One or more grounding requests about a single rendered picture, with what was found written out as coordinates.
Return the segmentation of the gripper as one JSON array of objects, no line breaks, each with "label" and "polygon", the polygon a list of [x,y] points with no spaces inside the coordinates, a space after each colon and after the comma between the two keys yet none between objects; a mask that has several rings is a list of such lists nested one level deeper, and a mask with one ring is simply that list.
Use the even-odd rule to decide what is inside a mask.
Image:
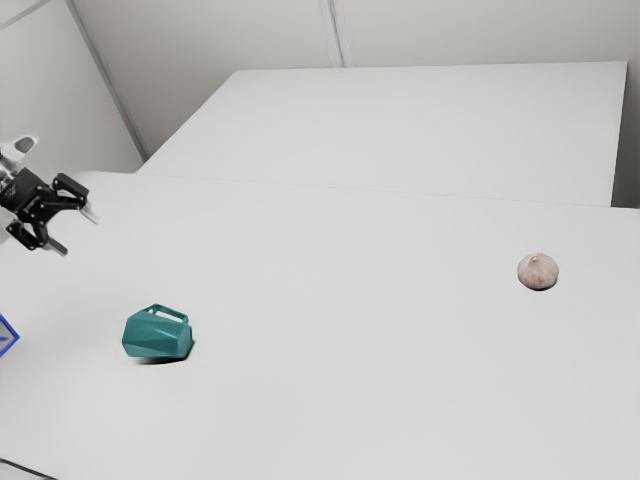
[{"label": "gripper", "polygon": [[42,249],[66,256],[68,249],[50,236],[48,222],[52,215],[44,215],[44,201],[55,201],[57,212],[75,210],[94,224],[99,216],[89,201],[89,189],[70,176],[59,173],[51,186],[28,168],[22,169],[0,192],[0,206],[17,218],[6,227],[6,231],[29,251]]}]

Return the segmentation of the teal faceted mug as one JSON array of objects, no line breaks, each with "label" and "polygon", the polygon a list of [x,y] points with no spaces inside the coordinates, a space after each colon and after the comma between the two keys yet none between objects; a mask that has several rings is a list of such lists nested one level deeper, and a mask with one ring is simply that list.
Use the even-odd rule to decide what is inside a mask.
[{"label": "teal faceted mug", "polygon": [[187,314],[152,304],[127,318],[121,344],[129,357],[185,359],[193,347]]}]

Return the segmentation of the blue-edged box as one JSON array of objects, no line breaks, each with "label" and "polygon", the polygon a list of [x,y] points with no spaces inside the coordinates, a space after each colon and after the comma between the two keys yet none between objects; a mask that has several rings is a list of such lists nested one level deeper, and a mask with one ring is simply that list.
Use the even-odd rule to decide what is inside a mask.
[{"label": "blue-edged box", "polygon": [[20,339],[10,322],[0,313],[0,358]]}]

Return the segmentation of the pale garlic bulb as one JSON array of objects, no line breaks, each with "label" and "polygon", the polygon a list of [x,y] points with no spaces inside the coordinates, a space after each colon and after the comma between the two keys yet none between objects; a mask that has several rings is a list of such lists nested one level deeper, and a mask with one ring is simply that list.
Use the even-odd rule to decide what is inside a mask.
[{"label": "pale garlic bulb", "polygon": [[525,287],[542,291],[552,288],[559,278],[559,266],[544,253],[526,255],[517,265],[517,278]]}]

